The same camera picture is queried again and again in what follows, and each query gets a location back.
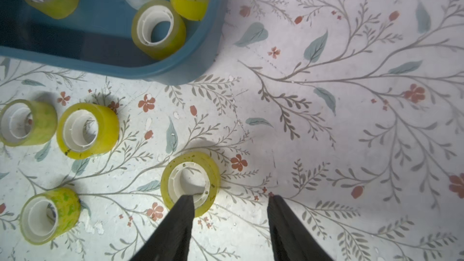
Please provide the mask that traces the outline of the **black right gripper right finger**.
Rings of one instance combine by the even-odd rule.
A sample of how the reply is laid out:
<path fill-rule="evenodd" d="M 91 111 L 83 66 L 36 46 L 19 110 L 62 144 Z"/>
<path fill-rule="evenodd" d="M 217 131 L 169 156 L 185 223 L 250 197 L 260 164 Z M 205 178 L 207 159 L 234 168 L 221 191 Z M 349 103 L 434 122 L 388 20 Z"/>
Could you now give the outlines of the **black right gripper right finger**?
<path fill-rule="evenodd" d="M 269 197 L 267 213 L 276 261 L 332 261 L 281 196 Z"/>

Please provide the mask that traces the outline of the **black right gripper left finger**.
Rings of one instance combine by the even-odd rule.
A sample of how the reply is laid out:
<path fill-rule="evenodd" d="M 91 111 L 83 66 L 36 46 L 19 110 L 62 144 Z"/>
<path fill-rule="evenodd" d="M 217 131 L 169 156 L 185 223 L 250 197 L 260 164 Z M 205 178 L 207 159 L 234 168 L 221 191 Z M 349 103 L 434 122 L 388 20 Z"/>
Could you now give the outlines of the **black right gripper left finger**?
<path fill-rule="evenodd" d="M 194 217 L 193 196 L 183 195 L 132 260 L 186 261 Z"/>

